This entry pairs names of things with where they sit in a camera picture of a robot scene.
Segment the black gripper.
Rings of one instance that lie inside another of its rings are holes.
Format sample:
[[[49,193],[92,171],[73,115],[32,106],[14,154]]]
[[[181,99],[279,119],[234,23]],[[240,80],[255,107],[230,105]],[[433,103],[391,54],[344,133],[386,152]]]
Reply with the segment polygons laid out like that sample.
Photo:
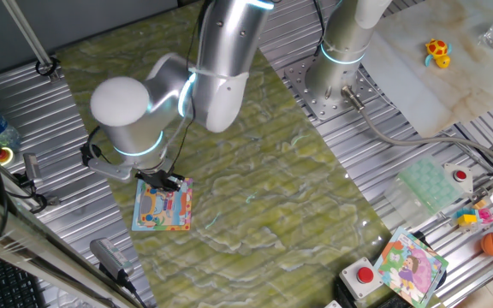
[[[176,192],[181,189],[185,178],[182,175],[172,173],[173,171],[173,166],[166,169],[160,169],[155,173],[138,171],[135,177],[157,190]]]

